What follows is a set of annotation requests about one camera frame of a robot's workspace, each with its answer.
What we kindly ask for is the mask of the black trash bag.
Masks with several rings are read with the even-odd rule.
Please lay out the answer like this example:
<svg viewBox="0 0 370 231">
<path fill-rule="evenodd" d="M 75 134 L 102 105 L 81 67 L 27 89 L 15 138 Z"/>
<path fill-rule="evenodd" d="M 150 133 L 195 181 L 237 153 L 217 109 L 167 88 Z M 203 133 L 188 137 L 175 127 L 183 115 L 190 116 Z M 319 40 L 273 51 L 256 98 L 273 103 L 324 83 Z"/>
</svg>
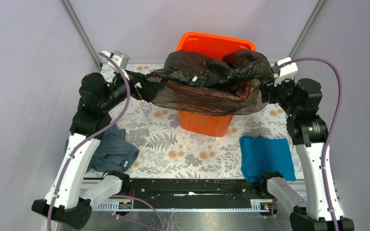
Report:
<svg viewBox="0 0 370 231">
<path fill-rule="evenodd" d="M 260 85 L 273 79 L 268 59 L 251 50 L 232 52 L 222 60 L 175 51 L 162 69 L 145 75 L 149 81 L 166 84 L 151 102 L 154 105 L 210 116 L 259 112 L 266 106 Z"/>
</svg>

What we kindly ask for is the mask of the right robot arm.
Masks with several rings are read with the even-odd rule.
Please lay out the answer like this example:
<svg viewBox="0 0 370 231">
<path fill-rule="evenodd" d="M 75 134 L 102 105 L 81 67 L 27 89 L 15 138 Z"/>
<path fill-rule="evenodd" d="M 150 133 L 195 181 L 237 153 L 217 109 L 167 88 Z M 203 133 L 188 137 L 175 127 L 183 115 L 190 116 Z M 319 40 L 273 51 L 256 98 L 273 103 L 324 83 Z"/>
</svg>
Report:
<svg viewBox="0 0 370 231">
<path fill-rule="evenodd" d="M 330 170 L 328 127 L 317 115 L 321 84 L 273 80 L 260 86 L 264 103 L 277 103 L 287 114 L 287 131 L 300 158 L 306 198 L 293 190 L 278 172 L 264 173 L 257 185 L 263 198 L 273 196 L 289 212 L 294 231 L 353 231 L 355 225 L 341 209 Z"/>
</svg>

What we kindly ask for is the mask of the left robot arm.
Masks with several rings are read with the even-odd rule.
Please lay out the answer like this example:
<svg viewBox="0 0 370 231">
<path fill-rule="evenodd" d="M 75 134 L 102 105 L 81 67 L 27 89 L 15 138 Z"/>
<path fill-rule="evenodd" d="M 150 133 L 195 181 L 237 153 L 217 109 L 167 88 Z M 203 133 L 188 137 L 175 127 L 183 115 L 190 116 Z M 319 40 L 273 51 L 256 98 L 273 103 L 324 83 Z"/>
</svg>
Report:
<svg viewBox="0 0 370 231">
<path fill-rule="evenodd" d="M 46 217 L 47 230 L 52 229 L 53 222 L 80 230 L 87 224 L 92 210 L 106 199 L 113 195 L 123 198 L 132 192 L 129 176 L 115 170 L 85 192 L 80 192 L 80 188 L 106 131 L 116 125 L 110 110 L 120 103 L 128 106 L 130 98 L 148 101 L 146 85 L 143 74 L 130 71 L 116 74 L 111 82 L 97 72 L 82 79 L 78 110 L 72 120 L 61 167 L 49 192 L 31 207 Z"/>
</svg>

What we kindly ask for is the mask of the orange plastic trash bin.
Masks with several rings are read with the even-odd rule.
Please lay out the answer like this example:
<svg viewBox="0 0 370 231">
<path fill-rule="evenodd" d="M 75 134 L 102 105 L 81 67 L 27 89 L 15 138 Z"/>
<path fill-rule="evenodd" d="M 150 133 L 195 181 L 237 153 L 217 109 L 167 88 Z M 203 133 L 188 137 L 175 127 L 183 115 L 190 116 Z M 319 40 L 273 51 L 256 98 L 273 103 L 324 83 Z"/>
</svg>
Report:
<svg viewBox="0 0 370 231">
<path fill-rule="evenodd" d="M 255 45 L 244 39 L 232 38 L 202 32 L 187 32 L 182 35 L 177 50 L 200 53 L 211 58 L 222 59 L 223 56 L 239 50 L 255 51 Z M 180 127 L 198 134 L 223 137 L 227 133 L 232 115 L 211 116 L 178 111 Z"/>
</svg>

